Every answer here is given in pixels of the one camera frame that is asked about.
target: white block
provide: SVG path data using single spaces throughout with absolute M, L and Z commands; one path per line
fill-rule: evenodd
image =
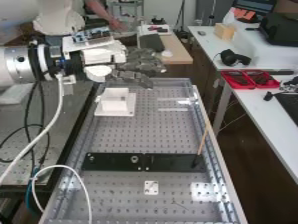
M 101 97 L 104 111 L 128 111 L 128 88 L 108 88 Z
M 136 93 L 128 88 L 106 88 L 97 101 L 94 116 L 134 116 Z

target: black keyboard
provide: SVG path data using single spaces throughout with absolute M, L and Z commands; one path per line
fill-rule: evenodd
M 277 94 L 275 95 L 283 109 L 298 126 L 298 94 Z

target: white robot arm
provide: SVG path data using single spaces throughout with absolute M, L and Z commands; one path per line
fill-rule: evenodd
M 85 21 L 77 12 L 82 9 L 82 0 L 37 0 L 37 7 L 39 16 L 33 26 L 43 34 L 69 35 L 85 27 Z

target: desk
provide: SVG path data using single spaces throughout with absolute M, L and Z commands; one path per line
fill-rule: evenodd
M 173 53 L 173 57 L 158 56 L 165 65 L 193 64 L 193 58 L 174 34 L 161 36 L 161 41 L 165 45 L 165 49 Z
M 213 34 L 213 27 L 189 27 L 189 29 L 210 60 L 213 60 L 214 55 L 225 49 L 230 48 L 237 52 L 233 44 L 230 42 L 222 41 Z M 197 34 L 198 30 L 206 32 L 205 37 L 201 37 Z M 213 64 L 218 71 L 230 69 L 230 67 L 225 66 L 221 63 L 219 59 L 215 59 Z M 271 70 L 273 68 L 246 66 L 238 67 L 237 69 Z M 293 79 L 293 76 L 274 76 L 274 78 L 277 80 L 286 80 Z M 259 132 L 262 133 L 263 138 L 266 139 L 271 149 L 274 150 L 283 166 L 286 167 L 294 181 L 298 183 L 298 127 L 294 124 L 282 106 L 279 105 L 277 99 L 274 98 L 270 102 L 263 101 L 263 96 L 267 91 L 269 90 L 261 89 L 234 90 L 225 82 L 213 129 L 217 135 L 221 128 L 230 95 L 233 93 L 241 105 L 243 106 Z
M 242 64 L 238 64 L 234 67 L 226 66 L 221 61 L 219 55 L 217 57 L 215 55 L 227 49 L 231 49 L 234 53 L 241 54 L 241 51 L 239 49 L 237 49 L 235 45 L 233 44 L 233 41 L 223 41 L 222 39 L 219 39 L 214 34 L 214 27 L 210 27 L 210 26 L 201 26 L 201 27 L 189 26 L 189 31 L 193 37 L 196 38 L 196 41 L 198 42 L 200 46 L 202 47 L 207 58 L 210 59 L 210 61 L 213 61 L 213 65 L 217 71 L 221 71 L 223 69 L 262 69 L 262 70 L 285 69 L 285 66 L 283 66 L 285 63 L 275 64 L 274 66 L 273 65 L 257 66 L 255 64 L 250 64 L 249 66 L 243 66 Z M 198 31 L 203 31 L 206 35 L 200 36 Z

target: white cable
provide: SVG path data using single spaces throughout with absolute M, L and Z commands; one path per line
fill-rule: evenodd
M 21 150 L 21 152 L 19 153 L 16 158 L 13 159 L 12 163 L 9 164 L 8 168 L 5 169 L 5 171 L 4 171 L 4 173 L 3 173 L 3 175 L 0 177 L 0 186 L 3 185 L 3 180 L 4 180 L 5 176 L 8 175 L 8 173 L 12 171 L 16 163 L 23 158 L 23 156 L 27 154 L 27 152 L 31 150 L 33 145 L 36 145 L 36 143 L 40 141 L 40 139 L 44 137 L 44 135 L 49 132 L 49 129 L 52 128 L 52 126 L 54 125 L 54 123 L 56 123 L 56 121 L 58 119 L 58 116 L 60 116 L 60 113 L 61 113 L 61 110 L 62 110 L 64 89 L 62 89 L 62 75 L 57 74 L 56 77 L 57 77 L 57 80 L 58 80 L 58 107 L 57 107 L 56 114 L 54 114 L 53 119 L 49 122 L 48 126 L 43 130 L 43 132 L 33 139 L 33 141 L 27 145 L 27 147 Z
M 245 115 L 246 115 L 246 113 L 242 114 L 238 118 L 235 118 L 230 123 L 227 123 L 227 124 L 225 125 L 225 127 L 223 127 L 219 131 L 222 131 L 222 130 L 223 130 L 229 125 L 231 125 L 235 121 L 238 121 Z
M 36 178 L 37 178 L 37 176 L 40 175 L 40 173 L 43 173 L 45 170 L 48 170 L 48 169 L 53 169 L 53 168 L 65 168 L 65 169 L 70 170 L 70 171 L 74 173 L 74 175 L 76 175 L 76 177 L 77 177 L 77 179 L 78 179 L 78 181 L 80 181 L 81 187 L 82 187 L 82 189 L 84 189 L 84 192 L 85 192 L 85 196 L 86 196 L 86 204 L 88 204 L 88 212 L 89 212 L 89 224 L 92 224 L 90 198 L 89 198 L 89 194 L 88 194 L 88 191 L 86 191 L 86 187 L 85 187 L 85 184 L 84 184 L 84 182 L 82 182 L 82 180 L 81 180 L 81 178 L 80 178 L 80 176 L 78 176 L 76 170 L 74 170 L 72 167 L 69 167 L 69 166 L 64 166 L 64 165 L 53 165 L 53 166 L 48 166 L 48 167 L 45 167 L 44 169 L 41 169 L 41 170 L 36 173 L 36 175 L 35 175 L 35 177 L 33 177 L 33 179 L 32 179 L 32 194 L 33 194 L 35 202 L 36 202 L 36 205 L 37 205 L 40 211 L 44 212 L 44 209 L 43 209 L 43 207 L 41 207 L 41 205 L 40 205 L 40 202 L 39 202 L 39 199 L 37 199 L 37 196 L 36 196 L 36 192 L 35 192 L 35 182 L 36 182 Z

